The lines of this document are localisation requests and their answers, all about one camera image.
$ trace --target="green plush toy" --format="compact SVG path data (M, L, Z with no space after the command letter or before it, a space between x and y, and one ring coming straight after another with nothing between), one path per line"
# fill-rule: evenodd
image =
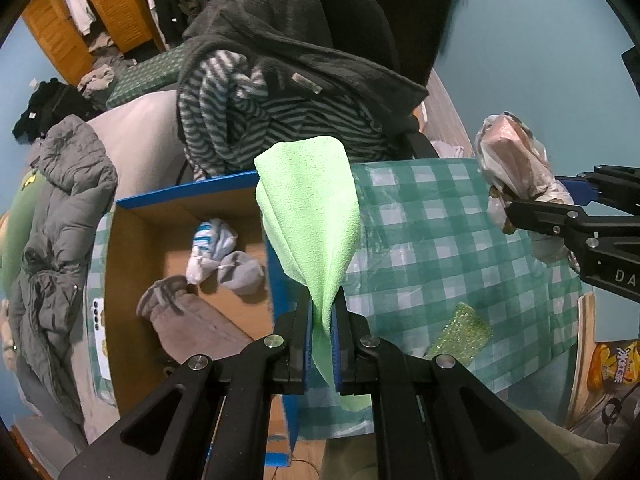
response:
M29 171L24 176L9 209L4 245L0 251L0 285L6 296L9 296L11 285L20 271L22 252L31 233L33 212L46 181L38 171Z

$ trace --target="blue wall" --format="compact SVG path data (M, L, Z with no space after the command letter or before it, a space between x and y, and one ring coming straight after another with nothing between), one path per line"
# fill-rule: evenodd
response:
M26 109L33 89L31 80L63 80L23 20L18 20L6 41L0 47L0 214L9 209L17 190L28 145L18 144L12 130ZM7 372L0 359L0 416L9 425L14 414L27 413L20 402L14 375Z
M575 175L640 166L640 97L620 57L631 47L605 0L459 0L435 68L472 139L508 110L544 142L557 174ZM596 297L598 338L638 336L637 303Z

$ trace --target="cardboard box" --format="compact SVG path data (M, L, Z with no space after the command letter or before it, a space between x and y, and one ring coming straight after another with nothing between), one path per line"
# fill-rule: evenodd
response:
M105 330L113 389L120 415L128 413L164 380L161 346L151 323L136 317L142 294L165 276L184 274L191 241L200 222L222 218L238 232L236 250L267 264L255 171L227 175L119 200L111 224L105 273ZM252 339L269 335L274 317L286 312L282 270L253 296L240 297L217 286L215 273L198 287ZM298 436L295 397L273 399L266 465L289 465Z

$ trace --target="gray puffer jacket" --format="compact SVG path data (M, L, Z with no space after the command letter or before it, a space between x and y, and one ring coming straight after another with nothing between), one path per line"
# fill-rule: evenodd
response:
M72 421L69 333L82 304L95 231L118 177L94 130L76 116L52 127L32 165L46 177L9 299L18 352Z

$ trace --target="black and white striped fabric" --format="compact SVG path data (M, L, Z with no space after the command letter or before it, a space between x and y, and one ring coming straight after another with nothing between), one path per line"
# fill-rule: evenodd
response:
M259 68L217 50L188 76L178 96L185 152L196 179L250 170L281 140L339 139L351 162L388 158L381 125L351 96L270 98Z

